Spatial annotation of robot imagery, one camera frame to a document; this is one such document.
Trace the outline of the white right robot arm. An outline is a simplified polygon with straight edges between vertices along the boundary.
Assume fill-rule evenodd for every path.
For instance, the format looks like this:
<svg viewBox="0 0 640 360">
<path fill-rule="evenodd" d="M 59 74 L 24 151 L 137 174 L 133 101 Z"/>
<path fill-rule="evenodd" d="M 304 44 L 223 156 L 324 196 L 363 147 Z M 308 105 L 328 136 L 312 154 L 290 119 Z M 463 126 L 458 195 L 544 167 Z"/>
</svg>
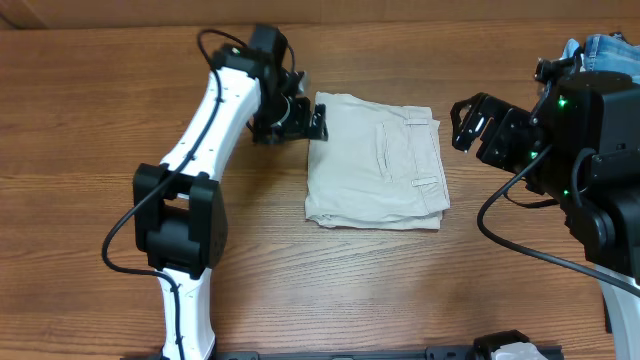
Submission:
<svg viewBox="0 0 640 360">
<path fill-rule="evenodd" d="M 513 177 L 482 205 L 479 230 L 517 253 L 596 279 L 615 353 L 639 356 L 639 86 L 628 74 L 589 71 L 579 55 L 540 60 L 543 86 L 531 111 L 487 93 L 455 103 L 452 145 Z M 559 206 L 590 267 L 507 240 L 486 227 L 496 200 L 519 181 Z"/>
</svg>

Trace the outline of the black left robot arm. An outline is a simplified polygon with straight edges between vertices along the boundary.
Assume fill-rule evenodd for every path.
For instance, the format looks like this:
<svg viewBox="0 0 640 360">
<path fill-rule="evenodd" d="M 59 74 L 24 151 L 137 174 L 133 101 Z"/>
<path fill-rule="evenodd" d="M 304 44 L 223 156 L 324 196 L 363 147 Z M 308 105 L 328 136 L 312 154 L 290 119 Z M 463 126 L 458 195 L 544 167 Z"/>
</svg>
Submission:
<svg viewBox="0 0 640 360">
<path fill-rule="evenodd" d="M 134 174 L 136 246 L 163 295 L 161 359 L 215 356 L 210 284 L 228 236 L 220 182 L 241 133 L 269 145 L 329 137 L 325 106 L 304 95 L 306 73 L 283 65 L 293 54 L 278 28 L 261 24 L 249 41 L 230 36 L 206 52 L 207 88 L 185 132 Z"/>
</svg>

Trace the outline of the beige cotton shorts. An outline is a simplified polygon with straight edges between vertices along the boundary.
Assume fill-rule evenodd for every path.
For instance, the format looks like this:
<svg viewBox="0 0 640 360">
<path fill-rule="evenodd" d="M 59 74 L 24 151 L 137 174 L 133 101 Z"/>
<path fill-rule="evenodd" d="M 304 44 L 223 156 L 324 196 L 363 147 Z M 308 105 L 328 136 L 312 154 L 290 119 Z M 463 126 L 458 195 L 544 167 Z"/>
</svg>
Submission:
<svg viewBox="0 0 640 360">
<path fill-rule="evenodd" d="M 319 92 L 328 139 L 308 152 L 307 219 L 323 227 L 437 230 L 450 208 L 439 121 L 423 106 Z"/>
</svg>

